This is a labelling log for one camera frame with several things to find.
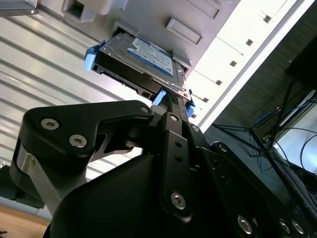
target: black metal bracket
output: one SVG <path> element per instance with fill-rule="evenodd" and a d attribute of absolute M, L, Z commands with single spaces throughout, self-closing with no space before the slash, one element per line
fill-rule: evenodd
<path fill-rule="evenodd" d="M 258 155 L 250 157 L 265 157 L 268 159 L 270 164 L 273 166 L 274 170 L 286 186 L 287 190 L 292 196 L 296 196 L 297 204 L 301 207 L 302 211 L 305 211 L 307 218 L 310 222 L 315 222 L 317 220 L 317 206 L 316 202 L 313 201 L 313 198 L 311 195 L 309 195 L 309 191 L 307 191 L 307 188 L 303 185 L 301 180 L 298 178 L 298 176 L 288 167 L 284 166 L 285 162 L 282 160 L 278 160 L 273 158 L 274 149 L 271 146 L 271 143 L 269 143 L 268 147 L 265 147 L 262 141 L 257 137 L 255 134 L 253 128 L 246 128 L 246 127 L 235 127 L 235 126 L 229 126 L 229 125 L 216 125 L 213 124 L 213 127 L 223 131 L 224 133 L 230 135 L 231 137 L 237 139 L 238 141 L 242 142 L 243 144 L 249 146 L 252 149 L 255 149 L 258 151 Z M 255 147 L 254 145 L 248 143 L 247 141 L 243 140 L 239 136 L 229 132 L 228 130 L 237 130 L 241 132 L 248 132 L 252 138 L 255 140 L 255 143 L 258 147 Z"/>
<path fill-rule="evenodd" d="M 168 92 L 161 103 L 162 114 L 137 101 L 25 114 L 12 178 L 21 188 L 14 174 L 30 178 L 50 204 L 47 237 L 100 237 L 105 230 L 109 237 L 185 238 L 316 232 L 307 210 L 292 214 L 225 144 L 210 147 L 188 123 L 182 99 Z M 91 160 L 133 147 L 143 148 L 142 155 L 83 180 Z"/>

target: screw hole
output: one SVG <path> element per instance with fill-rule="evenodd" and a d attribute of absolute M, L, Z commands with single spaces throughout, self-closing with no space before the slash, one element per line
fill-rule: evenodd
<path fill-rule="evenodd" d="M 145 113 L 149 113 L 149 110 L 145 107 L 141 107 L 141 111 L 145 112 Z"/>
<path fill-rule="evenodd" d="M 180 162 L 180 163 L 183 161 L 182 158 L 178 155 L 175 156 L 175 159 L 177 162 Z"/>
<path fill-rule="evenodd" d="M 175 197 L 175 201 L 176 201 L 178 204 L 181 204 L 181 203 L 182 203 L 182 199 L 181 199 L 179 196 L 176 196 L 176 197 Z"/>
<path fill-rule="evenodd" d="M 78 142 L 78 143 L 83 143 L 83 140 L 80 138 L 75 138 L 74 141 Z"/>
<path fill-rule="evenodd" d="M 55 126 L 55 123 L 52 122 L 52 121 L 47 121 L 47 122 L 46 122 L 46 125 L 52 127 L 52 126 Z"/>
<path fill-rule="evenodd" d="M 173 120 L 173 121 L 178 121 L 178 118 L 174 115 L 170 115 L 170 118 Z"/>
<path fill-rule="evenodd" d="M 182 148 L 182 147 L 183 147 L 182 144 L 179 143 L 179 142 L 175 142 L 175 145 L 176 145 L 177 147 L 179 147 L 179 148 Z"/>

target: white sticker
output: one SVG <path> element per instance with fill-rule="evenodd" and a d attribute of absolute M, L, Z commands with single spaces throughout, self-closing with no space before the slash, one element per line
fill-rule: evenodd
<path fill-rule="evenodd" d="M 172 58 L 167 52 L 150 42 L 136 38 L 132 43 L 136 49 L 128 48 L 128 53 L 156 68 L 160 72 L 173 77 Z"/>

